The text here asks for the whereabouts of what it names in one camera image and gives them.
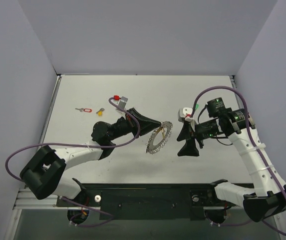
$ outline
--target cable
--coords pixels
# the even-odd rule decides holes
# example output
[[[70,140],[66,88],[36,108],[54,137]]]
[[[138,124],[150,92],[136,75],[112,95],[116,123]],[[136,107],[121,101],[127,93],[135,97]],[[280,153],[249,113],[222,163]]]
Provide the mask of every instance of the cable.
[[[218,224],[218,223],[215,223],[213,221],[211,221],[209,218],[207,218],[213,225],[216,225],[216,226],[219,226],[219,227],[240,227],[240,226],[244,226],[244,225],[247,225],[247,224],[250,224],[252,223],[253,221],[251,219],[245,221],[245,222],[242,222],[242,223],[226,223],[226,224]]]
[[[108,220],[105,220],[105,221],[103,221],[103,222],[100,222],[100,223],[96,223],[96,224],[90,224],[90,225],[86,225],[86,224],[82,224],[82,225],[80,225],[80,224],[75,224],[75,226],[79,226],[79,227],[81,227],[81,228],[93,228],[93,227],[98,227],[98,226],[102,226],[102,225],[104,225],[104,224],[106,224],[106,223],[109,223],[110,221],[112,221],[113,219],[114,219],[114,216],[112,215],[112,214],[110,214],[110,213],[108,213],[108,212],[104,212],[104,211],[101,211],[101,210],[98,210],[98,209],[93,209],[92,207],[88,207],[88,206],[85,206],[85,205],[83,205],[83,204],[79,204],[79,203],[77,203],[77,202],[74,202],[74,201],[72,201],[72,200],[70,200],[70,199],[68,199],[68,198],[66,198],[66,197],[62,197],[61,198],[63,201],[66,201],[66,202],[68,202],[68,203],[70,203],[70,204],[73,204],[73,205],[76,205],[76,206],[79,206],[79,207],[82,207],[82,208],[85,208],[85,209],[88,209],[88,210],[91,210],[91,211],[94,211],[94,212],[97,212],[97,213],[100,213],[100,214],[103,214],[103,215],[107,215],[107,216],[110,216],[111,218],[109,218]],[[76,215],[74,215],[74,216],[72,216],[71,217],[71,219],[70,219],[70,223],[73,221],[73,219],[74,218],[76,218],[76,217],[78,217],[78,216],[80,216],[80,215],[82,215],[82,213],[80,213],[80,214],[76,214]]]
[[[27,149],[31,149],[31,148],[35,148],[35,147],[41,147],[41,146],[45,146],[45,145],[54,145],[54,146],[65,146],[65,147],[79,147],[79,148],[94,148],[94,149],[113,149],[113,148],[119,148],[119,147],[122,147],[122,146],[125,146],[125,145],[128,145],[128,144],[130,144],[131,142],[133,142],[135,139],[137,139],[138,138],[138,136],[139,136],[139,133],[140,133],[140,131],[141,131],[141,126],[140,126],[140,124],[139,124],[139,122],[138,122],[138,120],[132,115],[132,114],[130,114],[128,111],[126,111],[126,110],[124,110],[124,109],[122,109],[122,108],[120,108],[118,105],[116,105],[116,104],[114,104],[113,102],[112,102],[112,100],[113,100],[114,98],[113,97],[111,97],[109,100],[108,100],[108,102],[110,103],[110,104],[112,104],[114,107],[116,107],[117,109],[119,109],[120,111],[122,111],[122,112],[124,112],[124,113],[126,113],[127,115],[129,115],[130,117],[131,117],[131,119],[133,119],[134,121],[135,121],[135,123],[137,124],[137,133],[136,133],[136,135],[130,140],[130,141],[127,141],[127,142],[125,142],[125,143],[122,143],[122,144],[119,144],[119,145],[114,145],[114,146],[98,146],[98,145],[83,145],[83,144],[67,144],[67,143],[57,143],[57,142],[48,142],[48,143],[39,143],[39,144],[34,144],[34,145],[30,145],[30,146],[27,146],[27,147],[23,147],[23,148],[21,148],[21,149],[19,149],[19,150],[17,150],[17,151],[15,151],[15,152],[13,152],[10,156],[8,156],[8,158],[6,159],[6,161],[5,161],[5,170],[7,171],[7,173],[11,176],[11,177],[13,177],[13,178],[15,178],[16,180],[18,180],[18,181],[22,181],[22,179],[21,178],[19,178],[19,177],[17,177],[16,175],[14,175],[10,170],[9,170],[9,168],[8,168],[8,162],[9,162],[9,160],[14,156],[14,155],[16,155],[16,154],[18,154],[18,153],[20,153],[21,151],[24,151],[24,150],[27,150]]]
[[[252,145],[253,145],[254,147],[257,147],[257,145],[256,145],[256,143],[255,143],[255,141],[254,141],[254,139],[253,139],[253,136],[252,136],[252,134],[251,134],[250,127],[249,127],[248,108],[247,108],[246,101],[245,101],[243,95],[242,95],[240,92],[238,92],[237,90],[235,90],[235,89],[233,89],[233,88],[231,88],[231,87],[228,87],[228,86],[213,86],[213,87],[210,87],[210,88],[208,88],[208,89],[205,89],[205,90],[202,91],[200,94],[198,94],[198,96],[196,97],[196,99],[195,99],[195,101],[194,101],[193,112],[192,112],[192,114],[191,114],[191,118],[193,117],[193,115],[194,115],[194,113],[195,113],[195,107],[196,107],[196,104],[197,104],[197,101],[199,100],[199,98],[200,98],[203,94],[205,94],[205,93],[207,93],[207,92],[209,92],[209,91],[212,91],[212,90],[217,90],[217,89],[225,89],[225,90],[232,91],[232,92],[234,92],[235,94],[237,94],[237,95],[239,96],[239,98],[242,100],[243,106],[244,106],[244,112],[245,112],[246,130],[247,130],[247,133],[248,133],[248,136],[249,136],[249,139],[250,139]],[[257,153],[259,154],[259,156],[261,157],[261,159],[263,160],[265,166],[268,166],[268,162],[267,162],[267,160],[266,160],[264,154],[262,153],[262,151],[261,151],[260,149],[257,149],[256,151],[257,151]],[[267,169],[268,169],[269,173],[271,174],[271,176],[273,177],[275,183],[277,184],[278,188],[280,189],[280,191],[282,192],[282,194],[284,195],[284,198],[285,198],[285,200],[286,200],[286,192],[285,192],[285,190],[283,189],[283,186],[281,185],[281,183],[279,182],[279,180],[277,179],[276,175],[275,175],[274,172],[271,170],[271,168],[269,167],[269,168],[267,168]],[[279,229],[277,229],[277,228],[271,226],[268,222],[266,222],[266,221],[264,221],[264,220],[263,220],[263,223],[264,223],[265,225],[267,225],[268,227],[270,227],[271,229],[273,229],[273,230],[275,230],[276,232],[278,232],[279,234],[286,236],[286,232],[280,231]]]
[[[233,143],[231,143],[231,144],[226,144],[226,143],[223,143],[223,142],[221,142],[221,141],[219,141],[219,139],[228,139],[228,137],[218,137],[217,135],[216,135],[216,140],[217,140],[217,142],[219,142],[220,144],[222,144],[222,145],[225,145],[225,146],[231,146],[231,145],[233,145]]]
[[[203,114],[203,112],[205,111],[205,109],[207,108],[207,105],[204,106],[204,108],[200,111],[200,113],[198,114],[198,117],[197,117],[197,122],[199,124],[199,118],[201,117],[201,115]]]

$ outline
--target key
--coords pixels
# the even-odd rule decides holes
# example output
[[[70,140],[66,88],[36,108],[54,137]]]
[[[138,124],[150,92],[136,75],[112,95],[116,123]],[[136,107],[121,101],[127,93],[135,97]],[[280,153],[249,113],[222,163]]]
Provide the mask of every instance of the key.
[[[104,111],[105,109],[104,108],[101,108],[100,110],[98,110],[98,112],[96,112],[96,114],[99,116],[99,117],[101,117],[102,115],[103,115],[103,111]]]
[[[105,109],[104,108],[101,108],[100,110],[98,110],[97,112],[96,112],[96,114],[98,114],[99,112],[102,112],[102,111],[104,111]]]

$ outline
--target gray wall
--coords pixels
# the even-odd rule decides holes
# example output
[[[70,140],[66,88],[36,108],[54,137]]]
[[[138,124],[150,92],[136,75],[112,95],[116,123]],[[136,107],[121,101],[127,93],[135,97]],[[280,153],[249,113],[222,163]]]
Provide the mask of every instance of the gray wall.
[[[232,75],[277,0],[19,0],[60,74]]]
[[[0,0],[0,239],[19,182],[4,169],[6,157],[36,143],[55,84],[55,72],[17,0]],[[34,150],[13,159],[16,174]]]
[[[286,180],[286,0],[279,0],[236,75],[260,137]]]

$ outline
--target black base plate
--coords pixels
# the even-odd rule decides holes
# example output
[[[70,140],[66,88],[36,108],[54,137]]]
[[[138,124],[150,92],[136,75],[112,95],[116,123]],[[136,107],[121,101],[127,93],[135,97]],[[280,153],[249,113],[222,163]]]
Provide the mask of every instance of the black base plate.
[[[203,207],[224,207],[226,202],[216,198],[212,184],[88,184],[84,183],[89,196],[89,207],[101,207],[120,220],[202,220]],[[253,184],[237,184],[253,188]],[[100,203],[94,197],[101,195]],[[198,201],[192,201],[197,195]],[[73,205],[58,199],[58,207]]]

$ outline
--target metal frame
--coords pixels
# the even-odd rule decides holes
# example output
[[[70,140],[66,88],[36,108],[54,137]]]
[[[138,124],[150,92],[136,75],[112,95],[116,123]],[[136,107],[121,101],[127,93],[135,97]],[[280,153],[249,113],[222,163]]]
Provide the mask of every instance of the metal frame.
[[[50,117],[52,115],[54,103],[55,103],[55,100],[56,100],[58,88],[59,88],[59,85],[61,83],[61,79],[62,79],[62,75],[58,75],[57,79],[56,79],[56,84],[55,84],[55,87],[54,87],[54,90],[53,90],[53,93],[52,93],[51,102],[50,102],[50,105],[49,105],[49,108],[48,108],[46,119],[45,119],[45,122],[44,122],[43,130],[42,130],[42,133],[41,133],[41,136],[40,136],[40,139],[39,139],[39,143],[42,143],[44,141],[45,134],[46,134],[47,127],[48,127],[48,123],[49,123]],[[27,195],[28,192],[30,192],[30,190],[28,190],[28,189],[22,189],[22,190],[23,190],[23,192],[25,192],[26,195]],[[22,190],[20,189],[18,191],[18,193],[17,193],[15,205],[16,205],[17,200],[19,199],[19,196],[22,195]],[[4,236],[5,240],[13,240],[14,239],[15,233],[16,233],[16,229],[17,229],[17,226],[18,226],[18,221],[19,221],[20,216],[21,216],[22,209],[39,209],[39,208],[36,208],[36,205],[35,205],[36,201],[34,201],[33,198],[28,197],[29,200],[27,200],[27,199],[24,200],[25,203],[27,203],[27,204],[30,203],[29,207],[27,205],[25,205],[26,208],[19,208],[19,207],[16,208],[14,206],[13,211],[12,211],[12,215],[11,215],[11,217],[9,219],[9,223],[7,225],[7,229],[6,229],[6,232],[5,232],[5,236]]]

